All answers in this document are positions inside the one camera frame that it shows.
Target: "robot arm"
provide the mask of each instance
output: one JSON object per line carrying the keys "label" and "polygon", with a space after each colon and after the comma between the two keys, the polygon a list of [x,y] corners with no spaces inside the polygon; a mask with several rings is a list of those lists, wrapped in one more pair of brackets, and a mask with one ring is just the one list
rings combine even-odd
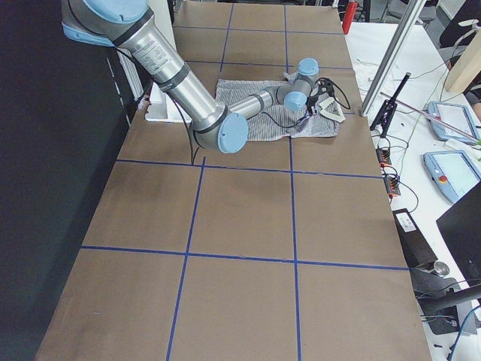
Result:
{"label": "robot arm", "polygon": [[292,84],[267,88],[228,107],[210,95],[156,28],[147,0],[62,0],[62,16],[68,38],[129,50],[192,118],[193,138],[203,148],[238,152],[247,141],[248,118],[277,104],[301,110],[317,88],[317,61],[304,59]]}

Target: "white table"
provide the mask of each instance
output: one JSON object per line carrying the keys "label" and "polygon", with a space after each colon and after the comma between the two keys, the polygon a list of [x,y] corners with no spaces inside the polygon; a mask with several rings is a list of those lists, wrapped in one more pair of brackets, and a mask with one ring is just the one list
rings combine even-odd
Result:
{"label": "white table", "polygon": [[[396,30],[396,26],[397,25],[395,24],[353,23],[349,34],[346,36],[351,60],[353,62],[363,62],[362,64],[380,64]],[[395,66],[392,69],[391,79],[400,80],[406,72],[410,72],[412,77],[416,77],[436,68],[442,63],[443,60],[440,58],[425,30],[422,26],[415,26],[410,33],[408,42],[399,53]],[[428,101],[439,100],[440,91],[446,74],[446,66],[443,65],[433,72],[421,76],[419,79],[409,80],[398,99],[415,108],[425,108]],[[399,83],[400,81],[394,81],[391,85],[396,87]],[[363,89],[366,86],[367,84],[359,84],[360,89]],[[443,100],[449,99],[454,95],[455,93],[448,93],[444,90]],[[376,116],[383,101],[384,98],[378,96],[377,100],[374,102],[374,106],[368,114],[370,123]],[[463,95],[456,96],[449,102],[468,105]],[[402,107],[398,107],[398,109],[409,111]],[[453,277],[460,281],[464,278],[455,264],[451,253],[448,251],[436,225],[436,219],[447,211],[451,204],[440,193],[422,163],[422,154],[429,151],[445,150],[443,148],[444,142],[438,141],[434,138],[431,126],[424,117],[420,117],[419,121],[417,121],[418,118],[418,114],[416,113],[402,114],[396,112],[389,128],[390,135],[394,135],[395,137],[404,140],[408,140],[413,133],[413,136],[410,139],[410,146],[404,157],[401,181],[413,188],[419,197],[419,206],[411,214],[413,219],[416,221],[422,234],[436,253],[437,258],[449,266],[450,273],[448,277]],[[378,139],[379,138],[374,138],[375,144],[377,144]],[[391,139],[391,143],[392,145],[405,146],[402,141],[397,141],[395,139]],[[386,141],[383,141],[381,145],[387,145]],[[401,149],[393,149],[392,152],[394,153],[391,155],[393,166],[398,171],[401,170],[402,158],[402,152],[399,150]],[[401,192],[401,197],[393,199],[391,204],[392,209],[413,209],[416,204],[414,195],[402,186]],[[461,288],[465,288],[467,285],[466,283],[463,283],[460,286]],[[432,359],[434,361],[446,360],[449,347],[453,344],[456,334],[434,335],[427,324],[424,326]],[[434,344],[442,345],[443,347],[434,347]],[[481,335],[478,334],[477,337],[463,335],[456,348],[454,360],[473,361],[480,358]]]}

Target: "office chair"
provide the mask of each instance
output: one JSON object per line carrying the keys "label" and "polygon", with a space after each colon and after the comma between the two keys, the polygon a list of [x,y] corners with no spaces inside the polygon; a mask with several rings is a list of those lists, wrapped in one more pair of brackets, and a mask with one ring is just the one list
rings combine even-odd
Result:
{"label": "office chair", "polygon": [[[409,0],[388,0],[383,15],[381,16],[381,22],[385,23],[387,16],[395,17],[396,19],[402,18],[408,2]],[[428,28],[431,21],[436,19],[437,2],[438,0],[427,1],[424,8],[421,10],[419,19],[422,21],[422,25],[425,29]]]}

